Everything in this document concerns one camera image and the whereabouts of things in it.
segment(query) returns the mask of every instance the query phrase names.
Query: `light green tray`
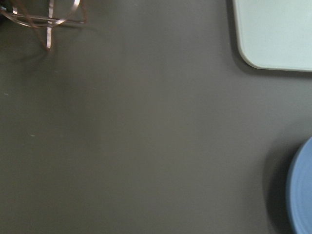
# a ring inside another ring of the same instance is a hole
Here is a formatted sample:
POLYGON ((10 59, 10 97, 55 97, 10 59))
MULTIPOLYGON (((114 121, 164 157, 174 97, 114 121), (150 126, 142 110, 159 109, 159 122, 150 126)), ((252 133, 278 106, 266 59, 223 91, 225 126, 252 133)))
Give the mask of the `light green tray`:
POLYGON ((312 0, 233 0, 239 51, 255 68, 312 71, 312 0))

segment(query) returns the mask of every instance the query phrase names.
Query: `rounded corner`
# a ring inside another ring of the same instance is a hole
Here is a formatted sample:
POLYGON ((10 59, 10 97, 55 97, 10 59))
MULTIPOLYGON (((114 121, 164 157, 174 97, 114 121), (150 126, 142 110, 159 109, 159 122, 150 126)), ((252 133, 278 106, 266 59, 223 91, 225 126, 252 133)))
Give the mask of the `rounded corner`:
POLYGON ((260 65, 259 63, 255 62, 251 56, 248 55, 248 53, 246 53, 245 50, 243 50, 242 46, 240 43, 238 43, 238 50, 239 50, 239 54, 240 56, 243 58, 243 60, 250 65, 251 67, 254 67, 256 69, 267 69, 266 67, 260 65))

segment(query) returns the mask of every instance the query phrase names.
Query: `gray tabletop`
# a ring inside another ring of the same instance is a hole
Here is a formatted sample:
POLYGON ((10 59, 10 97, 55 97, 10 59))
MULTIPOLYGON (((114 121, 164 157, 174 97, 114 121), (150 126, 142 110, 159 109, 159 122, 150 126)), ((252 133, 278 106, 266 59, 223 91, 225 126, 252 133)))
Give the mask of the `gray tabletop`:
POLYGON ((88 0, 0 25, 0 233, 291 234, 311 73, 249 67, 230 0, 88 0))

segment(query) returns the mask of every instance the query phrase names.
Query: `blue ceramic dish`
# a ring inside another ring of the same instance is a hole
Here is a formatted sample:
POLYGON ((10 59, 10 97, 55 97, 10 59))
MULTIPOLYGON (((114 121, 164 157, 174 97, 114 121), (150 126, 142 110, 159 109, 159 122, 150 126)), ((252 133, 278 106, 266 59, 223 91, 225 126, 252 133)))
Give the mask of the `blue ceramic dish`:
POLYGON ((286 200, 296 234, 312 234, 312 137, 296 153, 289 169, 286 200))

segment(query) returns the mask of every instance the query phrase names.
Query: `metal wire frame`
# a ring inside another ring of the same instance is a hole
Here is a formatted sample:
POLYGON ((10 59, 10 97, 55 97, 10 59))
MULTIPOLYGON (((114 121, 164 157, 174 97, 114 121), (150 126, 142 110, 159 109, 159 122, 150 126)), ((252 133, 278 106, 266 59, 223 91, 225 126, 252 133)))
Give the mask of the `metal wire frame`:
POLYGON ((0 13, 6 16, 11 21, 18 23, 23 26, 31 27, 34 30, 37 38, 41 42, 42 46, 46 50, 50 50, 52 46, 52 28, 62 23, 78 23, 84 24, 87 22, 87 14, 85 9, 84 0, 74 0, 74 3, 69 11, 69 13, 61 19, 53 17, 55 0, 49 0, 49 12, 48 17, 43 16, 34 16, 28 13, 28 10, 24 6, 21 0, 10 0, 13 6, 13 12, 7 12, 5 9, 0 8, 0 13), (83 19, 82 20, 71 20, 70 17, 78 10, 81 6, 83 19), (47 38, 46 41, 43 39, 43 36, 39 32, 39 28, 46 27, 47 38))

